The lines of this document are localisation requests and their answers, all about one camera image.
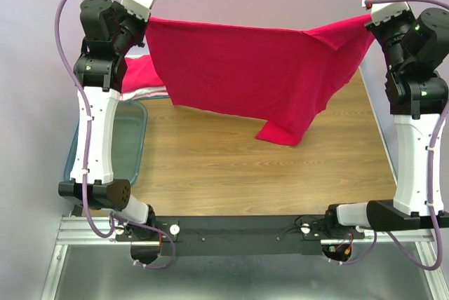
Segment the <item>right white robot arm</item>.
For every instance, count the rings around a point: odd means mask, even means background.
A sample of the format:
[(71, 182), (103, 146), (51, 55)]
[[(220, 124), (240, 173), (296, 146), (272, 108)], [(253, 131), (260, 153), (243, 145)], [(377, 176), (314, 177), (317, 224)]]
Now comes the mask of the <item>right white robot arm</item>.
[(398, 137), (396, 193), (389, 200), (330, 205), (323, 231), (339, 238), (349, 228), (409, 231), (448, 227), (439, 191), (439, 149), (448, 84), (437, 67), (448, 56), (448, 11), (409, 8), (371, 14), (366, 24), (387, 66), (385, 93)]

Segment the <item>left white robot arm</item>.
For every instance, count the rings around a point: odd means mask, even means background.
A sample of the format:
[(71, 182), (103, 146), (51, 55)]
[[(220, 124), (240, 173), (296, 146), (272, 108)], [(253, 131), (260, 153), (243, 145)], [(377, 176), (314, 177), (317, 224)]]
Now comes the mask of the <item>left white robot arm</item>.
[(74, 64), (80, 118), (76, 158), (69, 179), (61, 182), (63, 198), (89, 210), (108, 210), (132, 222), (131, 231), (149, 240), (156, 230), (151, 206), (130, 192), (127, 179), (112, 169), (112, 134), (127, 70), (126, 54), (142, 46), (154, 0), (84, 0), (81, 54)]

